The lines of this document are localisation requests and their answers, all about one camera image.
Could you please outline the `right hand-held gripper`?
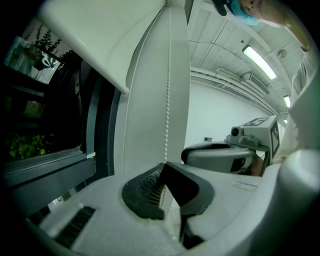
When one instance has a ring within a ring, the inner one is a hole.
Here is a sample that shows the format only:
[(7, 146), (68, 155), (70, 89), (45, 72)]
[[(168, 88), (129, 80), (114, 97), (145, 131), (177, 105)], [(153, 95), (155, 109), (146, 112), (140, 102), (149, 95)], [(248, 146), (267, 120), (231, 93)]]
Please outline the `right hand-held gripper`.
[(277, 117), (254, 118), (231, 128), (226, 142), (206, 142), (185, 148), (185, 165), (220, 173), (239, 173), (252, 163), (256, 152), (264, 152), (261, 172), (271, 165), (278, 151)]

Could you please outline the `white roller blind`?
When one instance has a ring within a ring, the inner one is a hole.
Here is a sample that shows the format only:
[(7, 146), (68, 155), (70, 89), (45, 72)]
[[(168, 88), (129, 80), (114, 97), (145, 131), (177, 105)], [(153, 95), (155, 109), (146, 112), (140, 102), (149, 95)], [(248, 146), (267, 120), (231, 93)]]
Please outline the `white roller blind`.
[(122, 94), (134, 51), (166, 0), (45, 0), (37, 18)]

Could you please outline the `white ceiling air conditioner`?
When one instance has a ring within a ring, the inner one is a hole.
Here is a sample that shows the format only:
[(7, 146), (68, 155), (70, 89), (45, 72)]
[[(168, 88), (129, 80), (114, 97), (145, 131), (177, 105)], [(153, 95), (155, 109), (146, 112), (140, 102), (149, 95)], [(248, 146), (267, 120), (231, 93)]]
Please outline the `white ceiling air conditioner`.
[(270, 94), (270, 91), (268, 90), (268, 88), (258, 78), (256, 78), (253, 74), (245, 73), (243, 76), (241, 76), (241, 79), (244, 82), (247, 82), (248, 84), (250, 84), (256, 90), (260, 91), (262, 94), (264, 94), (264, 95)]

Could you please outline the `dark window frame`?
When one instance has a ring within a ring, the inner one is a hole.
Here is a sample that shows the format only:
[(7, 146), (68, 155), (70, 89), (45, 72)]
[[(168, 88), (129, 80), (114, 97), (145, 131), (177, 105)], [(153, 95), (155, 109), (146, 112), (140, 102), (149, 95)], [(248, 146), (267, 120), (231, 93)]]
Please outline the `dark window frame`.
[[(115, 87), (37, 18), (0, 35), (0, 186), (23, 218), (106, 176)], [(54, 134), (53, 151), (6, 161), (11, 134)]]

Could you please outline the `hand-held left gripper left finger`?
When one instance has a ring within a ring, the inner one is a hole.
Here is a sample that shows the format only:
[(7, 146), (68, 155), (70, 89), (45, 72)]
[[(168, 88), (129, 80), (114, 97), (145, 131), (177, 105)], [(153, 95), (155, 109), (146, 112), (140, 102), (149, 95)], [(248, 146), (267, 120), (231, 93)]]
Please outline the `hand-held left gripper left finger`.
[(181, 256), (160, 208), (163, 186), (177, 180), (179, 162), (129, 170), (99, 179), (27, 227), (42, 256)]

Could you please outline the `green leafy plant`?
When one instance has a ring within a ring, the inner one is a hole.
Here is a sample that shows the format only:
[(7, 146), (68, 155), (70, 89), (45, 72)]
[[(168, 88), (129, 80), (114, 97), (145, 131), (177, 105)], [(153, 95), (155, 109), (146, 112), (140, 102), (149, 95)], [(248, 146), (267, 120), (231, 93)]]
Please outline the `green leafy plant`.
[(31, 133), (29, 135), (11, 133), (3, 143), (5, 160), (14, 162), (43, 156), (52, 153), (56, 143), (56, 136), (53, 133)]

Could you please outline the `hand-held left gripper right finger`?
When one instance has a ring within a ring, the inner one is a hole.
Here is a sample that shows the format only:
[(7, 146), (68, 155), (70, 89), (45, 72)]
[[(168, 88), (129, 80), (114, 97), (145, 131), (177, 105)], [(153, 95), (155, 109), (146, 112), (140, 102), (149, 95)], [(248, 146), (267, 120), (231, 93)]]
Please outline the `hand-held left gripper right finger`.
[(261, 177), (169, 163), (181, 239), (160, 256), (320, 256), (320, 150), (302, 149)]

